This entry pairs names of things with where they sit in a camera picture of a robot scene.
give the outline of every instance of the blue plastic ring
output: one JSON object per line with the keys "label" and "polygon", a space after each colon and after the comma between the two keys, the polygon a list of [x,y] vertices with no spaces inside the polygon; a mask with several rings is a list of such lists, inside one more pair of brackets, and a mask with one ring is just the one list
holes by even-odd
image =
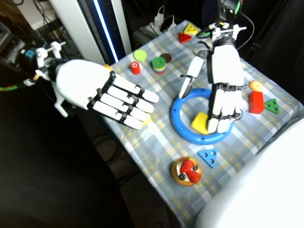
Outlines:
{"label": "blue plastic ring", "polygon": [[191,92],[188,94],[187,97],[180,99],[176,98],[172,104],[171,111],[170,111],[170,118],[173,127],[175,128],[176,132],[183,137],[184,139],[200,144],[200,145],[210,145],[215,144],[224,139],[230,132],[233,127],[233,122],[231,123],[229,129],[224,133],[212,133],[208,135],[203,134],[195,134],[190,131],[184,123],[181,121],[180,111],[182,105],[191,98],[195,97],[205,97],[207,99],[210,98],[211,90],[209,89],[192,89]]}

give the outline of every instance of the blue triangle block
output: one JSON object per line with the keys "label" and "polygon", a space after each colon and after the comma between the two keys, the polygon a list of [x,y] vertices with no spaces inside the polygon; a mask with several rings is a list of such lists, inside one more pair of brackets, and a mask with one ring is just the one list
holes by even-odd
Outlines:
{"label": "blue triangle block", "polygon": [[218,152],[219,152],[218,149],[201,151],[199,152],[199,156],[202,157],[202,159],[204,159],[209,166],[214,168],[217,162]]}

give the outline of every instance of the strawberry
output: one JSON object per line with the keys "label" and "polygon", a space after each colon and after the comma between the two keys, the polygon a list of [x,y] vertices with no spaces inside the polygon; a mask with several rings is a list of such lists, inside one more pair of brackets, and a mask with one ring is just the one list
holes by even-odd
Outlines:
{"label": "strawberry", "polygon": [[195,172],[193,170],[186,171],[186,175],[188,176],[189,180],[192,183],[198,183],[200,180],[200,174],[198,172]]}
{"label": "strawberry", "polygon": [[187,158],[186,160],[184,160],[183,164],[181,165],[180,173],[192,169],[193,166],[194,166],[193,162],[189,158]]}

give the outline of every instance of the led light strip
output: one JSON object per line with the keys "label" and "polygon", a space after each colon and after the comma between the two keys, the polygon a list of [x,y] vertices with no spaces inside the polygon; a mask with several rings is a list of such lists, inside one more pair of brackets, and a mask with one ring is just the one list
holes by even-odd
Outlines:
{"label": "led light strip", "polygon": [[95,8],[97,10],[97,14],[99,16],[100,22],[101,22],[101,24],[102,24],[102,26],[104,28],[104,33],[105,33],[105,36],[106,36],[106,38],[108,40],[108,43],[110,45],[110,48],[111,48],[112,54],[114,56],[115,62],[117,63],[118,62],[118,58],[117,58],[117,55],[116,55],[116,52],[115,52],[115,49],[114,49],[114,46],[113,46],[113,43],[112,43],[109,31],[108,31],[108,28],[106,27],[105,19],[104,19],[103,14],[102,14],[102,12],[100,10],[100,6],[99,6],[99,3],[98,3],[98,0],[93,0],[93,2],[94,2],[94,5],[95,5]]}

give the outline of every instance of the tablecloth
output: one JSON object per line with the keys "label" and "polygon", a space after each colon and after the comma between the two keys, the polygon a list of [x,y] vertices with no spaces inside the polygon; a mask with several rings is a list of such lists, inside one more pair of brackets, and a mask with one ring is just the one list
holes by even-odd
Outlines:
{"label": "tablecloth", "polygon": [[[155,111],[151,114],[151,120],[141,130],[133,130],[107,117],[104,119],[181,224],[191,227],[208,200],[225,186],[274,134],[293,119],[301,118],[304,115],[304,107],[275,82],[241,60],[245,83],[248,84],[252,80],[263,83],[264,100],[275,98],[280,114],[276,115],[267,110],[262,114],[249,113],[247,98],[251,90],[247,88],[243,90],[243,117],[235,122],[231,133],[224,140],[214,145],[202,146],[181,138],[171,124],[170,107],[183,82],[180,76],[186,74],[194,57],[193,49],[204,48],[198,44],[197,38],[185,44],[179,42],[178,33],[183,32],[187,24],[188,21],[184,21],[141,47],[148,57],[140,62],[142,69],[139,75],[132,74],[129,69],[130,63],[134,61],[132,53],[112,65],[115,72],[159,95],[160,101],[154,105]],[[166,72],[159,75],[153,71],[151,61],[162,53],[170,53],[172,61],[167,65]],[[207,80],[206,65],[194,81],[193,87],[211,89]],[[191,99],[183,106],[181,119],[189,126],[198,112],[207,113],[207,110],[207,99]],[[198,156],[198,152],[212,148],[219,151],[215,168],[208,166]],[[173,162],[188,155],[200,163],[204,175],[199,184],[193,187],[177,184],[171,175]]]}

